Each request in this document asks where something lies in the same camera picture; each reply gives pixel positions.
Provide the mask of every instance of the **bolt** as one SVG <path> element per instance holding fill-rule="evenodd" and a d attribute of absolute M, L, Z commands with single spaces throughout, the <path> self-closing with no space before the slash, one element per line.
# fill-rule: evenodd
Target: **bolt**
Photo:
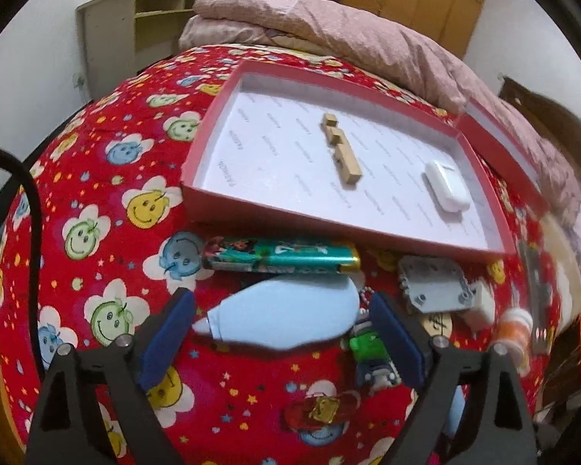
<path fill-rule="evenodd" d="M 501 357 L 508 354 L 508 349 L 502 343 L 493 344 L 493 351 Z"/>
<path fill-rule="evenodd" d="M 120 348 L 131 346 L 132 341 L 133 336 L 131 334 L 121 334 L 114 340 L 116 346 L 119 346 Z"/>
<path fill-rule="evenodd" d="M 448 338 L 445 335 L 435 335 L 432 338 L 432 344 L 434 344 L 437 348 L 447 348 L 450 344 Z"/>
<path fill-rule="evenodd" d="M 71 344 L 64 343 L 58 346 L 56 353 L 58 353 L 58 355 L 62 357 L 66 357 L 71 352 L 71 348 L 72 348 Z"/>

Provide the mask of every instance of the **wooden block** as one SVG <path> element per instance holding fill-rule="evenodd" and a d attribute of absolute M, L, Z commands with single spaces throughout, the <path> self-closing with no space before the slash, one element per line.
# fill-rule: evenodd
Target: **wooden block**
<path fill-rule="evenodd" d="M 323 127 L 338 127 L 338 119 L 333 113 L 323 114 Z"/>
<path fill-rule="evenodd" d="M 339 127 L 325 126 L 325 135 L 330 145 L 338 145 L 346 142 L 346 135 Z"/>
<path fill-rule="evenodd" d="M 362 171 L 348 142 L 336 145 L 333 158 L 336 161 L 342 179 L 349 185 L 357 183 L 362 177 Z"/>

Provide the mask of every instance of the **red bedsheet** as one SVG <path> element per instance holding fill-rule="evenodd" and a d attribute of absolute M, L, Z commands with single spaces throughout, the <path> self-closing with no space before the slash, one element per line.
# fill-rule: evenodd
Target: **red bedsheet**
<path fill-rule="evenodd" d="M 248 58 L 357 82 L 447 123 L 453 120 L 444 110 L 342 60 L 264 47 L 196 48 L 127 80 L 82 110 L 31 171 L 45 218 L 39 296 L 44 360 L 51 360 L 61 342 L 88 348 L 134 332 L 149 313 L 161 310 L 177 286 L 195 291 L 202 315 L 256 281 L 257 276 L 242 273 L 191 274 L 189 257 L 202 233 L 190 226 L 189 205 L 181 204 L 178 188 L 180 167 L 198 122 L 233 68 Z M 537 219 L 505 183 L 490 171 L 489 175 L 513 233 L 542 248 Z M 23 441 L 39 388 L 26 324 L 29 227 L 28 203 L 20 193 L 0 247 L 0 356 Z M 189 243 L 181 244 L 178 237 Z M 183 266 L 167 258 L 170 248 L 176 248 Z M 397 295 L 400 254 L 366 247 L 360 247 L 360 253 L 363 293 Z M 490 267 L 465 264 L 463 269 L 469 281 L 483 277 L 490 283 L 498 314 L 510 306 L 512 286 L 525 306 L 527 287 L 518 257 Z M 558 296 L 552 283 L 553 295 Z M 558 303 L 554 298 L 552 327 Z M 457 316 L 448 314 L 427 316 L 423 323 L 431 334 L 443 333 L 463 348 L 484 349 L 491 337 L 490 331 L 472 335 Z M 547 361 L 533 358 L 523 372 L 530 410 Z M 355 389 L 354 362 L 343 340 L 273 355 L 189 336 L 149 400 L 189 464 L 376 465 L 413 403 L 413 394 L 404 386 L 373 396 L 362 391 L 358 411 L 347 425 L 298 434 L 282 423 L 282 411 L 293 401 Z M 108 394 L 99 390 L 99 398 L 119 461 L 132 463 Z"/>

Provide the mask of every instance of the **black cable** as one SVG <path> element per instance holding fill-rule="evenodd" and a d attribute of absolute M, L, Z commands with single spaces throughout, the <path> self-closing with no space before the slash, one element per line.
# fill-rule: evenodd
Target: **black cable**
<path fill-rule="evenodd" d="M 41 345 L 39 344 L 39 325 L 36 312 L 39 302 L 39 271 L 41 269 L 41 233 L 42 215 L 41 199 L 36 189 L 30 171 L 14 155 L 0 149 L 0 169 L 8 171 L 16 177 L 22 184 L 30 208 L 30 264 L 28 266 L 28 330 L 34 364 L 39 375 L 39 380 L 43 383 L 45 378 L 45 368 L 41 357 Z"/>

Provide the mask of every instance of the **shelf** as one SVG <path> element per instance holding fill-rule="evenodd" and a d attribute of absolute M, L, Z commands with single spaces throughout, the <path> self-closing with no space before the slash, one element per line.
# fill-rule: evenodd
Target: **shelf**
<path fill-rule="evenodd" d="M 194 10 L 178 9 L 178 10 L 153 10 L 152 12 L 136 12 L 136 19 L 140 19 L 142 17 L 150 17 L 153 15 L 181 14 L 186 12 L 194 12 Z"/>

